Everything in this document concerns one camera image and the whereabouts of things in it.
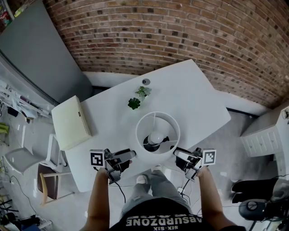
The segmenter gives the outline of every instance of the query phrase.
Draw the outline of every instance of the black t-shirt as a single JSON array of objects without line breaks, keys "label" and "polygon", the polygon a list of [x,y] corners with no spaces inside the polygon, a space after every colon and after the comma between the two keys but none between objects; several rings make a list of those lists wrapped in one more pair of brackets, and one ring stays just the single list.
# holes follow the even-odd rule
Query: black t-shirt
[{"label": "black t-shirt", "polygon": [[[190,214],[181,204],[167,198],[157,198],[135,206],[109,230],[213,231],[214,229],[203,218]],[[222,231],[246,231],[246,229],[241,226],[229,226]]]}]

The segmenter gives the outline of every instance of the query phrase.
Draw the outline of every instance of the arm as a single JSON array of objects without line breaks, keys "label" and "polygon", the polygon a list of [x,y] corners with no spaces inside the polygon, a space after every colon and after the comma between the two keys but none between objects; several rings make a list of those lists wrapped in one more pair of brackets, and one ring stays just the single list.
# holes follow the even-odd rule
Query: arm
[{"label": "arm", "polygon": [[107,172],[104,168],[99,169],[89,200],[87,221],[80,231],[107,231],[109,229],[107,180]]},{"label": "arm", "polygon": [[219,193],[209,169],[202,167],[197,176],[200,181],[200,198],[203,218],[217,231],[228,226],[235,226],[224,213]]}]

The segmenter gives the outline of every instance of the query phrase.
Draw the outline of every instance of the lamp shade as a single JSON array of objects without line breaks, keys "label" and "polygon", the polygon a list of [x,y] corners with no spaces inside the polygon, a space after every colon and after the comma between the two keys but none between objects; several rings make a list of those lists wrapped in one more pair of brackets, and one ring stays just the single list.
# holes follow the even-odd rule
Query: lamp shade
[{"label": "lamp shade", "polygon": [[[154,152],[144,148],[146,138],[150,134],[160,134],[168,137],[168,141],[161,143]],[[143,116],[131,132],[131,147],[136,152],[136,157],[148,164],[159,164],[169,159],[180,140],[180,127],[170,115],[155,111]]]}]

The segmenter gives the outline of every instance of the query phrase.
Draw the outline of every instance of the white shoe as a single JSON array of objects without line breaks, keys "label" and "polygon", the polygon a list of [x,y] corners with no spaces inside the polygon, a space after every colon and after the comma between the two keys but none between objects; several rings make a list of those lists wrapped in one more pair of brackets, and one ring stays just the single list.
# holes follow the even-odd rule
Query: white shoe
[{"label": "white shoe", "polygon": [[139,175],[136,179],[137,184],[147,184],[148,183],[148,177],[146,175]]},{"label": "white shoe", "polygon": [[151,171],[155,171],[155,170],[160,170],[161,172],[163,171],[163,168],[161,165],[156,165],[155,167],[151,168]]}]

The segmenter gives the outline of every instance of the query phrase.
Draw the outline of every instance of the succulent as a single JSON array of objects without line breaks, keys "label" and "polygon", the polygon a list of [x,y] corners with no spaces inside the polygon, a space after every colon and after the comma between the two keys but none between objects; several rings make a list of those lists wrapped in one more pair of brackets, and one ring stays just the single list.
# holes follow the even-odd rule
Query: succulent
[{"label": "succulent", "polygon": [[128,106],[132,108],[132,110],[138,108],[140,106],[140,101],[137,98],[130,99],[128,101]]},{"label": "succulent", "polygon": [[136,92],[136,94],[138,94],[141,101],[143,101],[146,96],[150,95],[151,91],[152,91],[152,89],[150,89],[150,88],[145,88],[145,87],[140,86],[140,88]]}]

